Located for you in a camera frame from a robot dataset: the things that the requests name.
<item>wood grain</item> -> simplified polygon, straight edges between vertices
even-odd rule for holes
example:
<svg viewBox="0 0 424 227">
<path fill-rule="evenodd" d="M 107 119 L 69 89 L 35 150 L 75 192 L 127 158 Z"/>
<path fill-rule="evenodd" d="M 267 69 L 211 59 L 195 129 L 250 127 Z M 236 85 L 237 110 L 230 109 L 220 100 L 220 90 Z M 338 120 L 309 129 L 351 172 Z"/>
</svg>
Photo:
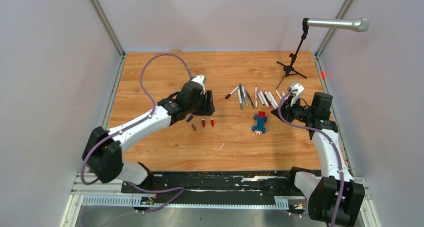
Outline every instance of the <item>wood grain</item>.
<svg viewBox="0 0 424 227">
<path fill-rule="evenodd" d="M 271 109 L 244 106 L 240 109 L 237 94 L 224 97 L 238 83 L 254 96 L 255 86 L 268 90 L 278 99 L 275 89 L 283 76 L 276 61 L 290 63 L 290 51 L 211 51 L 178 53 L 193 75 L 206 75 L 206 88 L 213 91 L 216 111 L 213 116 L 200 116 L 191 122 L 180 121 L 159 130 L 132 146 L 123 157 L 142 162 L 151 170 L 285 170 L 292 166 L 319 169 L 317 152 L 308 132 L 290 127 L 270 114 Z M 157 53 L 129 53 L 123 67 L 114 102 L 110 127 L 118 126 L 148 111 L 152 106 L 140 88 L 139 77 L 145 63 Z M 315 92 L 322 91 L 321 82 L 310 51 L 300 51 L 295 68 L 308 77 L 294 75 L 284 79 L 279 90 L 292 82 L 305 87 L 303 98 L 311 103 Z M 162 56 L 147 68 L 143 84 L 156 102 L 179 91 L 189 80 L 187 71 L 175 57 Z M 253 115 L 268 114 L 267 132 L 255 135 Z M 210 118 L 215 119 L 212 127 Z"/>
</svg>

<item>tripod stand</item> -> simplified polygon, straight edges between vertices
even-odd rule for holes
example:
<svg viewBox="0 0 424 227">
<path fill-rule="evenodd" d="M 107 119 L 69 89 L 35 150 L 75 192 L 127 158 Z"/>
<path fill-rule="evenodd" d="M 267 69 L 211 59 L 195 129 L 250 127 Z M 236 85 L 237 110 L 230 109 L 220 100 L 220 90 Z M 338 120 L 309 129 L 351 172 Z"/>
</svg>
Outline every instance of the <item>tripod stand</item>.
<svg viewBox="0 0 424 227">
<path fill-rule="evenodd" d="M 296 58 L 298 57 L 299 49 L 301 48 L 303 41 L 306 39 L 306 36 L 308 35 L 309 26 L 308 26 L 308 19 L 307 18 L 303 19 L 302 29 L 303 29 L 303 34 L 300 37 L 300 43 L 299 43 L 299 46 L 297 47 L 296 53 L 294 53 L 294 54 L 290 53 L 290 55 L 289 55 L 289 57 L 291 58 L 290 65 L 285 65 L 285 64 L 281 63 L 280 61 L 277 61 L 277 64 L 282 65 L 282 70 L 285 73 L 284 76 L 281 78 L 281 81 L 277 85 L 277 89 L 281 85 L 281 82 L 283 82 L 284 78 L 287 77 L 287 76 L 300 75 L 305 79 L 308 78 L 305 75 L 296 71 L 295 68 L 293 68 L 293 64 L 295 63 Z"/>
</svg>

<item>gray wall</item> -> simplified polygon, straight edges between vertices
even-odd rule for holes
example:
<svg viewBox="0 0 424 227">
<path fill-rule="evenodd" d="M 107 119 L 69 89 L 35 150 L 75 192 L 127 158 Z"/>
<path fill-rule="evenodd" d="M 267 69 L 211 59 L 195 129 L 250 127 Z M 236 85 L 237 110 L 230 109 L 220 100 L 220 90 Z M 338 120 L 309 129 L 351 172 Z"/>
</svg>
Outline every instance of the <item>gray wall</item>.
<svg viewBox="0 0 424 227">
<path fill-rule="evenodd" d="M 382 226 L 422 226 L 424 195 L 423 0 L 355 0 L 322 61 L 347 154 L 366 177 Z"/>
<path fill-rule="evenodd" d="M 0 226 L 56 227 L 120 58 L 88 0 L 0 0 Z"/>
<path fill-rule="evenodd" d="M 344 0 L 99 0 L 129 52 L 295 50 L 302 19 L 334 18 Z M 327 31 L 311 28 L 302 49 Z"/>
</svg>

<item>robotic arm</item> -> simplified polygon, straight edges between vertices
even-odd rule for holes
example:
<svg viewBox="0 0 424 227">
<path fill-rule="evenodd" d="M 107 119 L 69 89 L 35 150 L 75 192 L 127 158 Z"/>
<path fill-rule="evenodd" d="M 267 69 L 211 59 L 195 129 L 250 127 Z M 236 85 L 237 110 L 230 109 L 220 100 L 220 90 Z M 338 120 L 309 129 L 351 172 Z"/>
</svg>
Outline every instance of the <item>robotic arm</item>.
<svg viewBox="0 0 424 227">
<path fill-rule="evenodd" d="M 188 114 L 212 115 L 215 112 L 212 91 L 205 89 L 205 83 L 206 77 L 197 75 L 186 82 L 181 91 L 162 99 L 154 108 L 139 117 L 109 130 L 104 130 L 100 126 L 95 128 L 85 146 L 82 159 L 86 158 L 89 151 L 99 141 L 111 133 L 119 132 L 93 152 L 87 165 L 102 183 L 118 179 L 140 185 L 146 178 L 153 175 L 141 163 L 122 159 L 122 153 L 153 132 L 184 120 Z M 145 120 L 130 127 L 142 119 Z"/>
<path fill-rule="evenodd" d="M 294 194 L 302 192 L 307 198 L 309 217 L 312 220 L 330 223 L 334 209 L 337 207 L 335 224 L 340 226 L 354 226 L 358 217 L 365 189 L 362 184 L 355 183 L 351 174 L 341 159 L 342 153 L 339 148 L 339 130 L 334 121 L 329 120 L 330 108 L 333 97 L 329 94 L 316 92 L 311 106 L 301 105 L 301 95 L 305 88 L 299 83 L 290 85 L 289 91 L 295 90 L 284 100 L 280 114 L 291 123 L 298 120 L 309 127 L 309 138 L 312 140 L 318 152 L 321 175 L 318 179 L 308 169 L 292 167 L 288 173 L 288 189 Z M 279 117 L 279 110 L 274 109 L 271 113 Z M 329 136 L 338 153 L 335 152 L 332 143 L 318 129 Z M 343 190 L 338 193 L 341 185 L 341 173 L 343 176 Z M 342 195 L 340 204 L 337 206 L 338 195 Z"/>
</svg>

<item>silver microphone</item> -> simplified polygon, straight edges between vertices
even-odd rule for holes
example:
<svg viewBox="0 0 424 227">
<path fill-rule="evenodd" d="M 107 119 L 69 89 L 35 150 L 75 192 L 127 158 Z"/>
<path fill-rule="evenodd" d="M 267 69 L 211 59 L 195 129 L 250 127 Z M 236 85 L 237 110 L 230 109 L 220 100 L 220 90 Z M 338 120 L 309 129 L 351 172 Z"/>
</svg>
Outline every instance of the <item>silver microphone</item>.
<svg viewBox="0 0 424 227">
<path fill-rule="evenodd" d="M 311 27 L 324 27 L 345 29 L 356 32 L 366 32 L 370 27 L 370 21 L 366 18 L 358 19 L 325 19 L 325 18 L 309 18 L 307 25 Z"/>
</svg>

